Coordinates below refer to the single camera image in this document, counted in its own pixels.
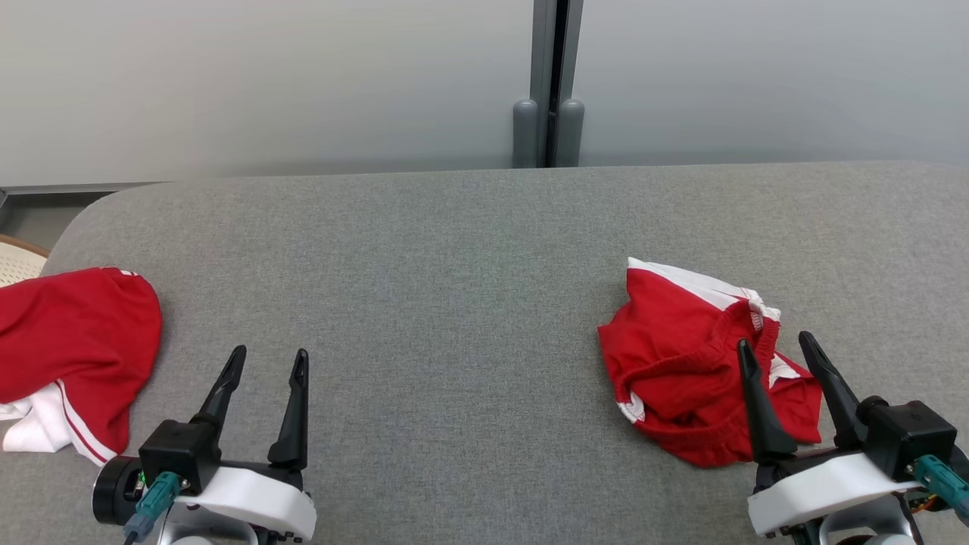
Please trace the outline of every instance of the teal connector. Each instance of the teal connector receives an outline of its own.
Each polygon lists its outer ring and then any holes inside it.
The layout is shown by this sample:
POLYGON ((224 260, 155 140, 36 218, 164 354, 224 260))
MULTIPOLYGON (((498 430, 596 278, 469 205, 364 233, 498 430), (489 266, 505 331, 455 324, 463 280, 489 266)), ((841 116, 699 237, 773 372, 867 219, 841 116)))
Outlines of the teal connector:
POLYGON ((969 483, 930 454, 916 460, 915 478, 947 503, 962 524, 969 527, 969 483))
POLYGON ((124 525, 126 543, 141 543, 155 528, 155 521, 172 508, 181 492, 181 479, 171 471, 162 471, 141 496, 135 514, 124 525))

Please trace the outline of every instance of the gray fabric surface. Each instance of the gray fabric surface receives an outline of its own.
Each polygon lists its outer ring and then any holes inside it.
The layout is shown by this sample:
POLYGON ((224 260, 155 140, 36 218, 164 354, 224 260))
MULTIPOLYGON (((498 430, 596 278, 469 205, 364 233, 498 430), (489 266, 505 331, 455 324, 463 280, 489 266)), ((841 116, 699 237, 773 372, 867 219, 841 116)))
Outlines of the gray fabric surface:
MULTIPOLYGON (((87 209, 45 274, 117 266, 159 295, 129 453, 245 343, 222 448, 264 459, 305 347, 314 543, 740 544, 754 467, 691 467, 613 403, 596 326, 626 256, 757 289, 789 355, 809 329, 860 396, 969 430, 967 209, 969 172, 910 163, 174 183, 87 209)), ((0 454, 0 542, 120 543, 90 516, 96 475, 72 450, 0 454)))

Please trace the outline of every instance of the red cloth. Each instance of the red cloth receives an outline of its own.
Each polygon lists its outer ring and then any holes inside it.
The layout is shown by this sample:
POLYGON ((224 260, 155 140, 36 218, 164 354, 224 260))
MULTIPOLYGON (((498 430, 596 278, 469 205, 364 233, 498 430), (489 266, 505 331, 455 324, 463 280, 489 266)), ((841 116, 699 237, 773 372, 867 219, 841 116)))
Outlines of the red cloth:
POLYGON ((128 407, 151 374, 161 328, 151 285, 119 269, 67 272, 2 288, 0 403, 56 385, 46 391, 60 397, 71 442, 103 464, 128 444, 128 407))
POLYGON ((615 398, 661 447, 695 465, 750 462, 736 345, 751 341, 785 430, 817 443, 821 386, 775 352, 780 311, 753 290, 630 258, 630 302, 599 328, 615 398))

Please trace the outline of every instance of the red stripe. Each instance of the red stripe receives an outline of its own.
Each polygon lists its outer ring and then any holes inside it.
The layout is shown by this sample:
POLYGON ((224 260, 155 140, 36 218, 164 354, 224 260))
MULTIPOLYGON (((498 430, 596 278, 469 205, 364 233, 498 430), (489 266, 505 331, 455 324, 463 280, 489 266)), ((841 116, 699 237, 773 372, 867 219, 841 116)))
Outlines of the red stripe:
POLYGON ((67 393, 64 392, 64 386, 61 384, 59 380, 57 381, 57 389, 61 391, 61 410, 64 411, 64 420, 67 420, 68 425, 71 426, 72 430, 74 430, 74 435, 76 435, 78 439, 80 439, 80 442, 83 443, 85 447, 87 447, 87 452, 93 454, 94 457, 100 460, 102 464, 106 464, 108 462, 108 459, 94 452, 94 449, 91 448, 91 445, 89 445, 87 441, 84 440, 84 436, 81 435, 80 432, 78 432, 78 429, 74 426, 74 422, 71 422, 71 419, 67 416, 67 407, 64 406, 64 403, 67 402, 67 393))

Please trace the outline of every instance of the white panel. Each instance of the white panel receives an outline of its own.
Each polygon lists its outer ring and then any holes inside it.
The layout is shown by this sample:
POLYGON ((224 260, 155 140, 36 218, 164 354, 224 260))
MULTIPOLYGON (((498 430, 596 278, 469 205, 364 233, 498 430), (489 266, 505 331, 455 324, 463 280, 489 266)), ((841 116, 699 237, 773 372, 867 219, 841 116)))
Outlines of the white panel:
POLYGON ((969 164, 965 0, 586 0, 581 165, 969 164))
POLYGON ((5 0, 0 186, 509 167, 532 11, 5 0))

